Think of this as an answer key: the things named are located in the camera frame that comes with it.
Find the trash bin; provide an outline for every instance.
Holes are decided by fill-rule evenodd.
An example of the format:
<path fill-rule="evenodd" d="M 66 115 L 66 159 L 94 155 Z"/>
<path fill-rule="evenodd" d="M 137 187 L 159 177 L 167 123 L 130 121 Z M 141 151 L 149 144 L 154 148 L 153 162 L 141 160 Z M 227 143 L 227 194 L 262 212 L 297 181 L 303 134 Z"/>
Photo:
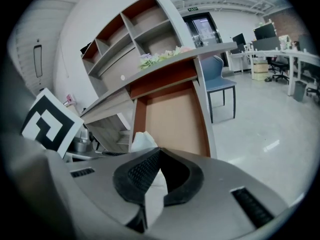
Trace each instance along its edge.
<path fill-rule="evenodd" d="M 306 86 L 307 86 L 307 84 L 304 82 L 295 81 L 293 98 L 297 102 L 302 102 L 302 100 L 304 99 Z"/>

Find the office desk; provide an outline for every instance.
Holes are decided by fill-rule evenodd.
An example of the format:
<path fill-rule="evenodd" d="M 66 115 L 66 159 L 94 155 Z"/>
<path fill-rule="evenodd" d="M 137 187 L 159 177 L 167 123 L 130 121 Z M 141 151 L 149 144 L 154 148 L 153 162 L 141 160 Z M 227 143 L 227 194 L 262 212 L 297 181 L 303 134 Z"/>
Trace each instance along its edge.
<path fill-rule="evenodd" d="M 288 96 L 291 96 L 294 92 L 293 83 L 294 83 L 294 58 L 298 59 L 298 80 L 301 79 L 301 62 L 310 63 L 312 65 L 320 67 L 320 57 L 303 51 L 297 50 L 259 50 L 259 51 L 246 51 L 237 54 L 230 54 L 229 58 L 231 60 L 231 70 L 234 71 L 233 66 L 236 59 L 241 59 L 244 56 L 249 56 L 250 66 L 251 66 L 251 78 L 254 79 L 254 55 L 258 57 L 275 57 L 275 56 L 286 56 L 289 57 L 289 87 L 288 87 Z"/>
<path fill-rule="evenodd" d="M 200 60 L 236 47 L 217 43 L 158 62 L 108 90 L 81 118 L 105 146 L 117 137 L 105 131 L 106 120 L 131 107 L 129 152 L 136 132 L 148 131 L 159 147 L 217 158 Z"/>

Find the glass door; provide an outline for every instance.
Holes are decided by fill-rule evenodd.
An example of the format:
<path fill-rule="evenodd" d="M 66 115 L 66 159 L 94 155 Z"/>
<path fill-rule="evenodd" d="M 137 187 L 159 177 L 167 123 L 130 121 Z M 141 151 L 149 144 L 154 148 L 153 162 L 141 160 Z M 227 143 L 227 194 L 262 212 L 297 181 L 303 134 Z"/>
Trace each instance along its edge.
<path fill-rule="evenodd" d="M 183 17 L 196 48 L 222 43 L 222 39 L 209 13 L 200 13 Z M 225 67 L 228 67 L 226 53 L 218 55 Z"/>

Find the desk counter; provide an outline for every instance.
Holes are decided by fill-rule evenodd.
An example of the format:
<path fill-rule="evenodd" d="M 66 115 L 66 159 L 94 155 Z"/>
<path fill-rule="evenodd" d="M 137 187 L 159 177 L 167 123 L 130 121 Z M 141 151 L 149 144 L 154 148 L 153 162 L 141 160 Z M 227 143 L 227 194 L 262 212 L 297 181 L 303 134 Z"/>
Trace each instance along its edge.
<path fill-rule="evenodd" d="M 235 42 L 197 48 L 144 69 L 108 90 L 81 118 L 109 150 L 108 118 L 132 108 L 129 151 L 136 132 L 148 131 L 160 147 L 216 158 L 216 146 L 200 60 L 236 47 Z"/>

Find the flowers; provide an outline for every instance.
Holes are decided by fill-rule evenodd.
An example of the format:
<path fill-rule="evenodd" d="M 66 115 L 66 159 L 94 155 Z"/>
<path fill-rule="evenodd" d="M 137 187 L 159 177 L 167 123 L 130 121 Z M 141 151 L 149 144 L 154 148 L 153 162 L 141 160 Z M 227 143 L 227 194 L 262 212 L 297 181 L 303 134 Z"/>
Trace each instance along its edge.
<path fill-rule="evenodd" d="M 147 53 L 147 54 L 143 54 L 140 56 L 140 65 L 139 65 L 139 68 L 141 70 L 144 70 L 148 67 L 150 67 L 152 64 L 156 64 L 158 62 L 162 62 L 166 59 L 169 59 L 173 56 L 176 56 L 178 54 L 182 54 L 182 53 L 185 53 L 185 52 L 189 52 L 191 51 L 192 49 L 190 47 L 185 47 L 185 46 L 182 46 L 182 47 L 178 47 L 176 46 L 175 47 L 175 50 L 171 51 L 171 50 L 166 50 L 164 53 L 162 54 L 155 54 L 155 55 L 151 55 L 150 53 Z"/>

